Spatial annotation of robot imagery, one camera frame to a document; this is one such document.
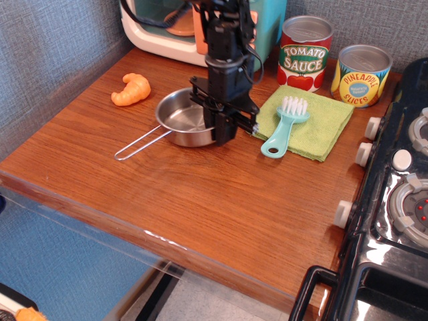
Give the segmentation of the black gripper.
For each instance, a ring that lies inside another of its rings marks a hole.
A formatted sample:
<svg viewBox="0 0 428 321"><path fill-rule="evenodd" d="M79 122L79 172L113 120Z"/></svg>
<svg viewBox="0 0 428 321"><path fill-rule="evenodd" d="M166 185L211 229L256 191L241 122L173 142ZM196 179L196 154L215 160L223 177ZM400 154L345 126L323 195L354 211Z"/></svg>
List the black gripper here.
<svg viewBox="0 0 428 321"><path fill-rule="evenodd" d="M203 107L206 128L215 128L215 142L223 146L235 138L237 127L256 133L257 104L250 98L253 62L210 62L208 77L193 76L192 101Z"/></svg>

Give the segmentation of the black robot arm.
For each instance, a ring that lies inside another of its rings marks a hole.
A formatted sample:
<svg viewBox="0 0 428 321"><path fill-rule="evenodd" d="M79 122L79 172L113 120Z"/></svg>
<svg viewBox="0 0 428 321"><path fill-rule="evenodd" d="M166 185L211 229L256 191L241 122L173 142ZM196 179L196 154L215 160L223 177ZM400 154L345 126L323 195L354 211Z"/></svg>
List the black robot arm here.
<svg viewBox="0 0 428 321"><path fill-rule="evenodd" d="M214 129L213 140L222 146L234 139L238 128L258 130L259 108L249 96L254 80L254 61L259 57L250 46L255 23L249 1L186 1L165 22L133 14L127 2L121 2L128 16L139 24L168 28L193 7L201 16L207 44L207 78L192 77L191 99L203 107L205 125Z"/></svg>

